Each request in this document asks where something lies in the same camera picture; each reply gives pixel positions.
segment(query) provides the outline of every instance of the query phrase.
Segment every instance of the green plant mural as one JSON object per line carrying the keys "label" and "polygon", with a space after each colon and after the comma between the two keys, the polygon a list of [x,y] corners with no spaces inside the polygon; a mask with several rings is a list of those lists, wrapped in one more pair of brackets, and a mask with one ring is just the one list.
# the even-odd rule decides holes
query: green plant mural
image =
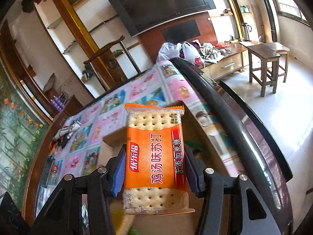
{"label": "green plant mural", "polygon": [[21,209],[29,169],[48,125],[23,102],[0,64],[0,195]]}

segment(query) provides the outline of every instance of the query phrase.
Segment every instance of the silver thermos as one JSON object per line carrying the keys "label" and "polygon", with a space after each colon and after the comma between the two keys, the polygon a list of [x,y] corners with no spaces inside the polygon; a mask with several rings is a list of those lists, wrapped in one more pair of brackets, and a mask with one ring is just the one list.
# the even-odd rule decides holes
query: silver thermos
{"label": "silver thermos", "polygon": [[251,41],[249,33],[251,33],[251,31],[252,31],[252,27],[250,25],[248,25],[247,23],[241,23],[241,27],[242,27],[242,30],[244,32],[245,41]]}

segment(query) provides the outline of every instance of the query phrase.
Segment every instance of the clear plastic bag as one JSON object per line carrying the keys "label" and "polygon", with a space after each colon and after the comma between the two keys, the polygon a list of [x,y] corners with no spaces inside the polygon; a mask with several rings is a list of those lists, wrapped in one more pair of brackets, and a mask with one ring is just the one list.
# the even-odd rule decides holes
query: clear plastic bag
{"label": "clear plastic bag", "polygon": [[182,44],[184,59],[196,66],[204,65],[204,60],[200,56],[197,49],[188,42]]}
{"label": "clear plastic bag", "polygon": [[180,43],[177,45],[170,42],[163,43],[156,58],[156,63],[179,57],[181,48],[182,45]]}
{"label": "clear plastic bag", "polygon": [[181,116],[184,107],[126,103],[123,208],[130,215],[193,212],[188,208]]}

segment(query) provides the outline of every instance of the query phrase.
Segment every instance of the television screen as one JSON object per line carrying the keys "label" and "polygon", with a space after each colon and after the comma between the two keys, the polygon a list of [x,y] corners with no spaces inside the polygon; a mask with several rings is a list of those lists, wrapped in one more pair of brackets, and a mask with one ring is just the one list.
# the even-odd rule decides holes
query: television screen
{"label": "television screen", "polygon": [[178,17],[214,9],[213,0],[109,0],[131,36]]}

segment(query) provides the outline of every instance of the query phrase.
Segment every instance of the window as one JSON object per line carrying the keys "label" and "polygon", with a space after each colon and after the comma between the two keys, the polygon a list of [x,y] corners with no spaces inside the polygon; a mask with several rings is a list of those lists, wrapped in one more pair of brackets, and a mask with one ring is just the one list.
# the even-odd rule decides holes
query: window
{"label": "window", "polygon": [[279,14],[307,23],[306,18],[294,0],[276,0],[276,4]]}

